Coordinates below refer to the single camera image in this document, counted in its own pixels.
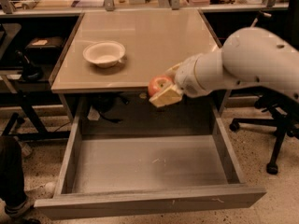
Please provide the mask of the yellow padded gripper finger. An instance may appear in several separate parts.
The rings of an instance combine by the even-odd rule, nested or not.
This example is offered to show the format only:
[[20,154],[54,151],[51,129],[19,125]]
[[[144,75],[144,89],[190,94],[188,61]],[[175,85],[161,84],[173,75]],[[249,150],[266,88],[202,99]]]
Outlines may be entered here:
[[164,72],[164,74],[168,77],[174,77],[180,66],[181,66],[181,63],[177,63],[177,64],[173,65],[172,67],[170,67],[169,69],[167,69]]
[[163,107],[180,102],[182,97],[183,91],[173,82],[167,81],[149,101],[156,107]]

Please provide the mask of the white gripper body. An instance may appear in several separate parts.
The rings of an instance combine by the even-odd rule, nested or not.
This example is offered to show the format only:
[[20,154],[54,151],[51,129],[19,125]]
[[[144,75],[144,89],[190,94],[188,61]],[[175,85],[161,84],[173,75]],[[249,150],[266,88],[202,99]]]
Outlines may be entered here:
[[187,58],[179,65],[175,74],[175,84],[183,91],[185,95],[191,98],[206,95],[206,92],[199,85],[195,75],[195,67],[199,58],[200,54]]

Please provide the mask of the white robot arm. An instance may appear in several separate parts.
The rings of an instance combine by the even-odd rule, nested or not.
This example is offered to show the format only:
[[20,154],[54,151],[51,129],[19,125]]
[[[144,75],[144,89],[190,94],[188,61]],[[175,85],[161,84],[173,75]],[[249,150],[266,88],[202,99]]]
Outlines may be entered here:
[[221,48],[199,53],[150,81],[149,101],[162,107],[213,91],[266,87],[294,101],[299,96],[299,51],[259,27],[232,33]]

